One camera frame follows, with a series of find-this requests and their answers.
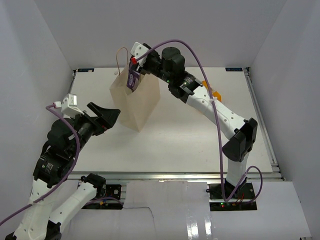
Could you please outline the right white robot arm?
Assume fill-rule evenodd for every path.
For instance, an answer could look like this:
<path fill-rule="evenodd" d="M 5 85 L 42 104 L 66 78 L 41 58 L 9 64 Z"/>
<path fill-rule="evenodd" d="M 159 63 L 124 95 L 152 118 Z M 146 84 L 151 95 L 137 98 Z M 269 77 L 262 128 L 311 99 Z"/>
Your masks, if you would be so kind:
<path fill-rule="evenodd" d="M 166 82 L 173 96 L 201 112 L 216 125 L 218 134 L 227 138 L 226 144 L 219 145 L 220 156 L 228 160 L 222 190 L 233 200 L 242 196 L 248 156 L 256 141 L 257 121 L 237 115 L 214 97 L 207 82 L 186 71 L 185 58 L 178 48 L 166 47 L 158 53 L 145 43 L 135 42 L 130 53 L 130 60 L 139 73 L 151 74 Z"/>

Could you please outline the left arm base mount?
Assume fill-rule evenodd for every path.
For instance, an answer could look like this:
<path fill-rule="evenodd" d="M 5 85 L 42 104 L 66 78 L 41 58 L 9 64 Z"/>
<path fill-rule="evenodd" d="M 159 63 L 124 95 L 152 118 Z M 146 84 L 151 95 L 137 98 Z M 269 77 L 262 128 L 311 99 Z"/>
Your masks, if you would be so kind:
<path fill-rule="evenodd" d="M 121 210 L 123 200 L 121 200 L 122 185 L 108 184 L 103 200 L 87 203 L 82 207 L 84 210 Z"/>

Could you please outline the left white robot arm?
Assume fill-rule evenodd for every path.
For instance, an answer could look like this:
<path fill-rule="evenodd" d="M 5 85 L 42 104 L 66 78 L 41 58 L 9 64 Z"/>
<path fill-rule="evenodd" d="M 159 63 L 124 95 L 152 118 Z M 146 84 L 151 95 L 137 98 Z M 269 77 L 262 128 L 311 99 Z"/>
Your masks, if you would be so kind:
<path fill-rule="evenodd" d="M 87 107 L 94 116 L 58 101 L 46 106 L 58 119 L 51 125 L 34 168 L 28 204 L 6 218 L 24 213 L 17 229 L 5 237 L 7 240 L 59 240 L 66 225 L 84 206 L 109 199 L 106 179 L 90 173 L 82 176 L 76 191 L 54 209 L 59 188 L 73 171 L 83 147 L 91 137 L 111 129 L 121 113 L 93 102 Z"/>

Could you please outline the purple Fox's candy bag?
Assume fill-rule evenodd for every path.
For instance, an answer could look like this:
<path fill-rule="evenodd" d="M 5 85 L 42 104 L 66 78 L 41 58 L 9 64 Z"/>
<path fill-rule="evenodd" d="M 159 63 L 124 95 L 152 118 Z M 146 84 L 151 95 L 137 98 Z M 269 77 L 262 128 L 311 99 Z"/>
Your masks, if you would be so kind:
<path fill-rule="evenodd" d="M 136 71 L 132 62 L 128 65 L 128 76 L 126 86 L 134 92 L 140 84 L 140 73 Z"/>

